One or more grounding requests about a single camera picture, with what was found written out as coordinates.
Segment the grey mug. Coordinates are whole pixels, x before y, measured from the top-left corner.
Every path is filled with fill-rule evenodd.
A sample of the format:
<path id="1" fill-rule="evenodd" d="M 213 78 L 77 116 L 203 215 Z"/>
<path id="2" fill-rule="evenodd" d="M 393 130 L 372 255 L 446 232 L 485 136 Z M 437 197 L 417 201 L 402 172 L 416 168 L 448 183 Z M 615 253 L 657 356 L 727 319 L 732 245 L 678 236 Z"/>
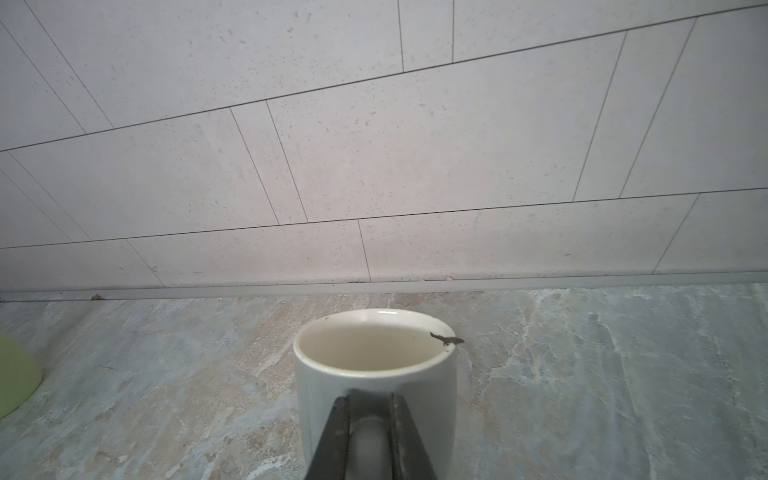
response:
<path id="1" fill-rule="evenodd" d="M 345 397 L 347 477 L 391 474 L 390 401 L 399 395 L 436 478 L 447 478 L 456 436 L 458 344 L 442 320 L 407 310 L 353 310 L 305 324 L 293 341 L 305 461 L 317 458 L 333 404 Z"/>

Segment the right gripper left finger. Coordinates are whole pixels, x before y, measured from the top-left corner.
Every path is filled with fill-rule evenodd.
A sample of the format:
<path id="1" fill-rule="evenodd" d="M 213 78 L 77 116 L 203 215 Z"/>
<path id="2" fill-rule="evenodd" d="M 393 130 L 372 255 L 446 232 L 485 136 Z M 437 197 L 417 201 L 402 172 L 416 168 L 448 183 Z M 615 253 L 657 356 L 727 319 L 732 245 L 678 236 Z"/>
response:
<path id="1" fill-rule="evenodd" d="M 305 480 L 344 480 L 347 472 L 350 438 L 348 396 L 334 400 Z"/>

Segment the light green mug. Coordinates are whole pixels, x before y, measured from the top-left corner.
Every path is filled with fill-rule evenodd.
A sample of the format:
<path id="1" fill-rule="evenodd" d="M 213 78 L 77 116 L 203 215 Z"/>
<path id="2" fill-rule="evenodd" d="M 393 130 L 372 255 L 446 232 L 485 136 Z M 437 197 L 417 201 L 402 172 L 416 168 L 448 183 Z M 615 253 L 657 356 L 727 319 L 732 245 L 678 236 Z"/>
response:
<path id="1" fill-rule="evenodd" d="M 37 360 L 5 333 L 1 333 L 0 355 L 0 414 L 5 417 L 37 390 L 43 372 Z"/>

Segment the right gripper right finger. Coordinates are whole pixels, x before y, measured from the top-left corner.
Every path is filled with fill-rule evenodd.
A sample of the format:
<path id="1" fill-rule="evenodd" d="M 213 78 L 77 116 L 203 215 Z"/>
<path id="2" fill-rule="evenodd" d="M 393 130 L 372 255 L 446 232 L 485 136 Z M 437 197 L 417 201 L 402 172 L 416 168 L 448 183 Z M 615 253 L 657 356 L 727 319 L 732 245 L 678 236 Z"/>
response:
<path id="1" fill-rule="evenodd" d="M 394 480 L 437 480 L 406 399 L 389 399 L 389 445 Z"/>

